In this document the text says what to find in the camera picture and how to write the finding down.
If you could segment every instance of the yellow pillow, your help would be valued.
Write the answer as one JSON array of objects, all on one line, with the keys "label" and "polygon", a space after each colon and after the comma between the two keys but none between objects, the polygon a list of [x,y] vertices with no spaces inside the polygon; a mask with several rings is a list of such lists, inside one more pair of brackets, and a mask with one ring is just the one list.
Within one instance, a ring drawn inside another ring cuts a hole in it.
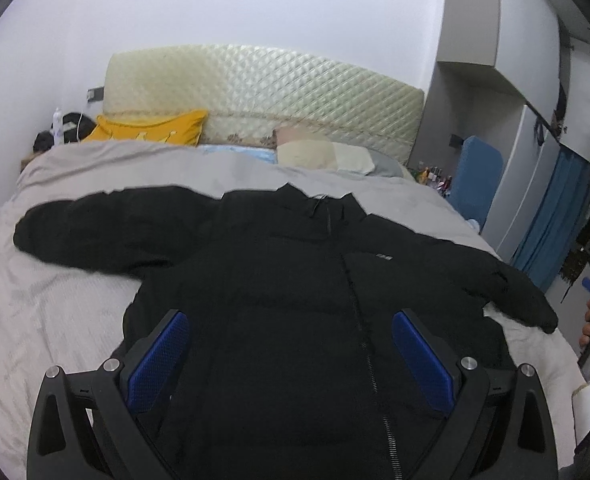
[{"label": "yellow pillow", "polygon": [[196,146],[201,127],[208,116],[207,110],[193,110],[187,114],[156,123],[132,121],[118,123],[103,115],[97,117],[97,126],[86,140],[149,140],[166,144]]}]

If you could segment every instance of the ceiling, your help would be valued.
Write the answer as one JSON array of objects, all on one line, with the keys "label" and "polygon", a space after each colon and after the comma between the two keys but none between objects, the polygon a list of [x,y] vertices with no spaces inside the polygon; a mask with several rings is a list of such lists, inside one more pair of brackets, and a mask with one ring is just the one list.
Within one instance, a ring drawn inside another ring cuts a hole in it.
[{"label": "ceiling", "polygon": [[550,0],[572,38],[590,44],[590,25],[572,0]]}]

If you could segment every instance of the tufted headboard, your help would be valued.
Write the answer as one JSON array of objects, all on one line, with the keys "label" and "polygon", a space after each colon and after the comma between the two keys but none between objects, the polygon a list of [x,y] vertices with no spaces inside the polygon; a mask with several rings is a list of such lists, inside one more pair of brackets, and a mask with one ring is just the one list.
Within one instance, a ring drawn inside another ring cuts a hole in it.
[{"label": "tufted headboard", "polygon": [[112,119],[206,108],[200,142],[274,147],[276,126],[303,124],[401,163],[410,155],[423,104],[422,90],[365,68],[225,44],[115,54],[104,91],[104,114]]}]

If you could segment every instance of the jacket sleeve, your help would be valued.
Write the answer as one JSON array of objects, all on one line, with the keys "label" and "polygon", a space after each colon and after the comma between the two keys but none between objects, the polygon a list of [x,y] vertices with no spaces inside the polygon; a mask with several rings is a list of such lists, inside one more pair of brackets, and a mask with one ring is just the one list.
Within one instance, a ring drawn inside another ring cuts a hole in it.
[{"label": "jacket sleeve", "polygon": [[35,206],[13,241],[47,263],[143,278],[206,243],[218,204],[177,186],[97,193]]},{"label": "jacket sleeve", "polygon": [[439,274],[472,296],[492,301],[504,314],[552,333],[557,314],[530,278],[492,254],[446,240],[425,237],[423,251]]}]

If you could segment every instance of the blue gripper pad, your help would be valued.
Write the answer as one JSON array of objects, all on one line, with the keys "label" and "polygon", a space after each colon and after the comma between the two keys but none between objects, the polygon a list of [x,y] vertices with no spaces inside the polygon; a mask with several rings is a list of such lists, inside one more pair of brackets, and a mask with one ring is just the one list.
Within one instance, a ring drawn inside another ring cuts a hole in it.
[{"label": "blue gripper pad", "polygon": [[133,345],[120,375],[121,393],[131,413],[147,412],[153,407],[164,383],[185,355],[189,336],[188,318],[171,310],[147,338]]},{"label": "blue gripper pad", "polygon": [[[460,375],[458,370],[450,371],[442,364],[437,354],[421,334],[427,331],[424,327],[415,326],[419,320],[407,310],[393,316],[393,342],[410,369],[415,381],[424,394],[428,405],[438,412],[448,416],[455,407],[456,395],[459,393]],[[440,346],[445,343],[439,340]],[[446,352],[449,358],[456,362],[456,357],[450,355],[449,349],[438,349]]]}]

